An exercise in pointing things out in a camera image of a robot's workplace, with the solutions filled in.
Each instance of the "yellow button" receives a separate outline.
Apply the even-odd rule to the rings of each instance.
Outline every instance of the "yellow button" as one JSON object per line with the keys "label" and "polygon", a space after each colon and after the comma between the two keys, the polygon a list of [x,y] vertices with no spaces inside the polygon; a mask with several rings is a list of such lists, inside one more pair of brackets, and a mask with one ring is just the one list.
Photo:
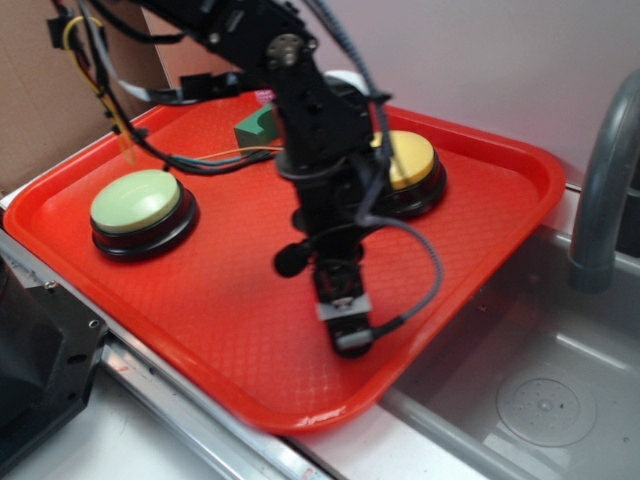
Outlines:
{"label": "yellow button", "polygon": [[[390,135],[394,152],[389,172],[391,186],[394,190],[402,190],[431,173],[434,150],[431,143],[417,133],[392,130]],[[376,133],[371,146],[379,147],[381,142],[382,134]]]}

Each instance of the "sink drain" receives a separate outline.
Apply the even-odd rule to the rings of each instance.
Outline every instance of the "sink drain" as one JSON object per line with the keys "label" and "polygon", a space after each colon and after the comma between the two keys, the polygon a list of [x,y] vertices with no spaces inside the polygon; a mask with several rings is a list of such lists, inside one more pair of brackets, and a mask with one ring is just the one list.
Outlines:
{"label": "sink drain", "polygon": [[581,440],[596,420],[596,403],[586,386],[549,366],[522,370],[507,379],[497,405],[509,430],[543,447]]}

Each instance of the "green object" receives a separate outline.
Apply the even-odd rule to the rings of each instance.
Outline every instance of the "green object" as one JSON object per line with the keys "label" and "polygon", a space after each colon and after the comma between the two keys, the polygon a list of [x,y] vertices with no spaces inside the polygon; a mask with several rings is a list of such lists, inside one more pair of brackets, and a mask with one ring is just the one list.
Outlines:
{"label": "green object", "polygon": [[233,131],[240,148],[268,145],[269,142],[280,136],[273,113],[273,105],[268,103],[238,123],[233,127]]}
{"label": "green object", "polygon": [[91,218],[107,233],[129,233],[153,225],[180,200],[180,187],[170,173],[142,170],[107,185],[91,204]]}

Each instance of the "sink basin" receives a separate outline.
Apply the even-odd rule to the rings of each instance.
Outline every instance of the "sink basin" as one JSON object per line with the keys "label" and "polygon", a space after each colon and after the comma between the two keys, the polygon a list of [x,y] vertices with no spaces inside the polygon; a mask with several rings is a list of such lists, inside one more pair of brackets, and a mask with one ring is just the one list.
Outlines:
{"label": "sink basin", "polygon": [[566,285],[569,238],[542,227],[432,342],[382,405],[489,478],[640,471],[640,267]]}

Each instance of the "green button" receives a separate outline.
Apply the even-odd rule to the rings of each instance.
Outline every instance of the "green button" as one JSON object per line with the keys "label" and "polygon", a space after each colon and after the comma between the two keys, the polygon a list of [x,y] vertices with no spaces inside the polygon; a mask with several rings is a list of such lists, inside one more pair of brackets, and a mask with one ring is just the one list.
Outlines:
{"label": "green button", "polygon": [[164,218],[180,199],[178,181],[162,170],[131,173],[107,185],[91,204],[91,218],[107,233],[130,233]]}

